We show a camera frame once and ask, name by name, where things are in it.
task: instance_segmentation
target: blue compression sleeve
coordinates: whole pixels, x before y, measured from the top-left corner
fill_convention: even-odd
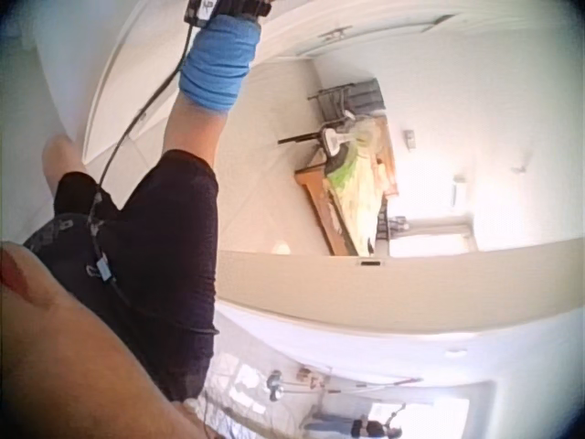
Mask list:
[[[228,112],[256,55],[261,28],[233,16],[216,16],[195,36],[181,71],[179,89],[212,112]]]

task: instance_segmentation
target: person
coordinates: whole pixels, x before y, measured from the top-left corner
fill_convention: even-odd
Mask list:
[[[304,426],[304,430],[340,433],[353,438],[387,437],[388,439],[396,439],[402,436],[402,429],[391,427],[390,424],[405,407],[406,405],[403,404],[400,409],[393,412],[385,424],[370,421],[365,415],[360,419],[353,420],[345,416],[317,412],[313,415],[313,421]]]
[[[162,157],[121,209],[87,173],[80,147],[67,136],[50,139],[43,153],[55,218],[25,247],[121,340],[170,402],[200,394],[213,356],[218,332],[213,324],[218,248],[213,165],[260,36],[251,16],[216,16],[197,33],[181,70]],[[98,191],[101,202],[93,209]],[[95,221],[89,224],[91,213]],[[82,331],[83,322],[75,323]],[[24,318],[15,325],[27,332],[32,322]],[[86,336],[88,345],[99,341]],[[110,353],[71,351],[70,361],[82,369],[94,363],[108,367],[115,375],[108,381],[112,386],[133,380],[102,357]]]
[[[3,439],[217,439],[31,252],[3,243]]]

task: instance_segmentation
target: wooden table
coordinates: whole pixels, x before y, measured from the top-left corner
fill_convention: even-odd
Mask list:
[[[382,133],[382,147],[377,159],[386,166],[390,189],[384,196],[388,198],[398,194],[394,153],[386,117],[376,117],[375,121]],[[294,177],[309,196],[331,254],[334,256],[357,256],[356,246],[349,236],[341,214],[339,199],[331,189],[325,175],[326,161],[327,157],[322,150],[319,150],[305,168],[295,172]]]

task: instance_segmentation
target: room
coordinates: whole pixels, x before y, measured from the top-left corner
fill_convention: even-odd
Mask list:
[[[52,216],[47,137],[99,178],[179,60],[187,1],[92,3],[3,30],[3,240]],[[221,335],[194,410],[227,437],[344,437],[304,431],[313,407],[398,411],[405,439],[556,437],[585,385],[582,26],[555,2],[340,3],[273,2],[221,136]],[[117,205],[176,93],[112,162]]]

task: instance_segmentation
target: ceiling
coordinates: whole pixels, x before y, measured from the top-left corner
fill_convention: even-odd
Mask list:
[[[582,349],[583,310],[483,333],[429,336],[367,335],[308,326],[226,303],[218,311],[254,337],[296,361],[350,380],[388,383],[423,378],[421,386],[452,386],[496,380],[531,355],[555,355],[573,344]],[[448,349],[466,349],[446,358]]]

